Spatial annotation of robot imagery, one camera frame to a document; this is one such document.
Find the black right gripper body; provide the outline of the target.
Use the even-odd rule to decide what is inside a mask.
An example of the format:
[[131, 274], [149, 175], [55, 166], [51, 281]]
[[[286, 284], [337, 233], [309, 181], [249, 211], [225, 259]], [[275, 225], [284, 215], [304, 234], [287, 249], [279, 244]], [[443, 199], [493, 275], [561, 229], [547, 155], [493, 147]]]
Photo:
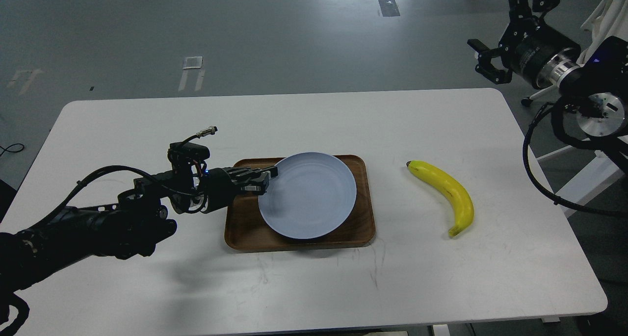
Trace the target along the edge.
[[541, 20], [511, 21], [498, 46], [504, 49], [502, 64], [540, 90], [551, 85], [543, 68], [556, 55], [575, 61], [581, 47]]

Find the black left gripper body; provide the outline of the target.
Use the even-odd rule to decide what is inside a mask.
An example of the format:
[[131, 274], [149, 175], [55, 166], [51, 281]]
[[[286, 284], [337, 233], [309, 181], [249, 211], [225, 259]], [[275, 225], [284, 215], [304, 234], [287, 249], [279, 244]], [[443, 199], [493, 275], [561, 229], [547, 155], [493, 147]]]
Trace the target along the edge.
[[241, 168], [225, 167], [205, 170], [202, 174], [198, 191], [203, 197], [202, 213], [209, 213], [228, 207], [240, 193], [238, 174]]

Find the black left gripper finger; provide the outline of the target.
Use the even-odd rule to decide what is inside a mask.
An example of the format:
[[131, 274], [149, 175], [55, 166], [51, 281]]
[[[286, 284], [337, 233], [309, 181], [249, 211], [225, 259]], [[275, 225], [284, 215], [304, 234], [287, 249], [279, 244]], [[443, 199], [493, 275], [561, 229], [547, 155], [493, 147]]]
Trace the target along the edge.
[[264, 195], [270, 186], [270, 181], [279, 175], [276, 166], [265, 168], [238, 168], [235, 172], [235, 183], [240, 193]]

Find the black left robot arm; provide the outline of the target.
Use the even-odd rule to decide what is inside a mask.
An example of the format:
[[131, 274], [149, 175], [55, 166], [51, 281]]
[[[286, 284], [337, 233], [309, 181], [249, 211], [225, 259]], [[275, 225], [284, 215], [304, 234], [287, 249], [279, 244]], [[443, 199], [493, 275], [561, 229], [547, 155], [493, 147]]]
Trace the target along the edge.
[[[203, 130], [167, 150], [171, 170], [150, 175], [123, 165], [100, 168], [83, 180], [40, 222], [18, 233], [1, 234], [1, 303], [17, 301], [14, 293], [90, 256], [119, 259], [150, 256], [158, 243], [171, 237], [175, 220], [161, 202], [170, 200], [178, 214], [209, 213], [228, 207], [240, 195], [264, 195], [278, 176], [276, 166], [261, 169], [208, 169], [210, 151], [193, 139], [213, 135]], [[77, 208], [69, 201], [96, 179], [115, 172], [139, 175], [133, 188], [107, 206]]]

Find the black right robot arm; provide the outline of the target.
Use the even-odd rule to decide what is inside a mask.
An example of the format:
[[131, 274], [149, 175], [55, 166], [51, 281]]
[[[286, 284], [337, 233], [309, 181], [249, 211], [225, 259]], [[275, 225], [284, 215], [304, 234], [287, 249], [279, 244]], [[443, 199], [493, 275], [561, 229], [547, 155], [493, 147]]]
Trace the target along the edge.
[[475, 71], [496, 85], [522, 77], [536, 90], [556, 86], [551, 111], [554, 135], [579, 150], [604, 153], [627, 171], [627, 42], [610, 36], [583, 64], [581, 47], [548, 25], [559, 0], [507, 0], [509, 23], [494, 49], [478, 39]]

